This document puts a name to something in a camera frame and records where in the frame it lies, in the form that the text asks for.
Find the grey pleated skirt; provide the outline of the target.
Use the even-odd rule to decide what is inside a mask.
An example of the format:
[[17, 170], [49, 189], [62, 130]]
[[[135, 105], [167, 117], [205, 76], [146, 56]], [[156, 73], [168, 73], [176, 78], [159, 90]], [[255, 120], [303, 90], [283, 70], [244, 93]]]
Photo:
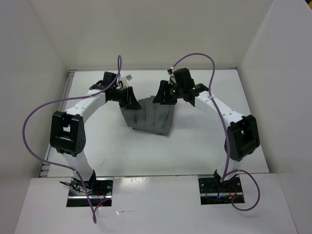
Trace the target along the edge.
[[140, 110], [121, 109], [128, 127], [136, 131], [167, 136], [174, 122], [175, 105], [153, 103], [155, 96], [138, 100]]

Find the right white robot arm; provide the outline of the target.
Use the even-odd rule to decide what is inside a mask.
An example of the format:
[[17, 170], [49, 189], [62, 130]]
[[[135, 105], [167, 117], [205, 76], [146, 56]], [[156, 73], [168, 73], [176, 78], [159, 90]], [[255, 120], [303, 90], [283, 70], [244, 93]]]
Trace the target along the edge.
[[226, 159], [214, 173], [214, 187], [220, 192], [226, 191], [239, 171], [240, 161], [260, 146], [256, 119], [234, 111], [202, 83], [184, 87], [162, 80], [153, 103], [176, 104], [180, 98], [219, 121], [223, 127]]

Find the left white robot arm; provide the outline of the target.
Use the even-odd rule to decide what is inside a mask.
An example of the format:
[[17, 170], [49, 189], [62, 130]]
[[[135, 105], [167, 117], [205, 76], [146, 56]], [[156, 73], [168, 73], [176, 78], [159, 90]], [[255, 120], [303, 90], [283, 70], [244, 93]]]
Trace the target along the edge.
[[76, 191], [91, 195], [97, 190], [96, 173], [89, 165], [84, 148], [86, 145], [85, 123], [98, 108], [108, 101], [118, 102], [122, 109], [139, 110], [131, 75], [121, 76], [105, 72], [103, 79], [93, 84], [85, 98], [73, 107], [54, 112], [50, 133], [50, 145], [60, 153], [73, 170], [70, 186]]

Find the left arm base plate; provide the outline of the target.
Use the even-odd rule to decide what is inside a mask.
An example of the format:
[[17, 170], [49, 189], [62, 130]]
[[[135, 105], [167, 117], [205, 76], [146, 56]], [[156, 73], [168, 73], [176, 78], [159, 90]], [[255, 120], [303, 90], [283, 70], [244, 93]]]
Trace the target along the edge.
[[[71, 182], [63, 182], [69, 187], [66, 207], [88, 207], [87, 196], [80, 182], [72, 178]], [[95, 187], [87, 187], [87, 192], [92, 206], [111, 207], [113, 195], [113, 180], [111, 178], [99, 178], [95, 182]]]

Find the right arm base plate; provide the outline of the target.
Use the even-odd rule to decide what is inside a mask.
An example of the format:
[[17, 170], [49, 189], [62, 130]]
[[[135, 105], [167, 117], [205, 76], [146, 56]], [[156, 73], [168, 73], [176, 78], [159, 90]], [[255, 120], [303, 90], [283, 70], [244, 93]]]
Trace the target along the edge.
[[201, 205], [231, 204], [233, 198], [234, 203], [245, 203], [238, 176], [223, 188], [217, 186], [212, 175], [199, 176], [198, 185]]

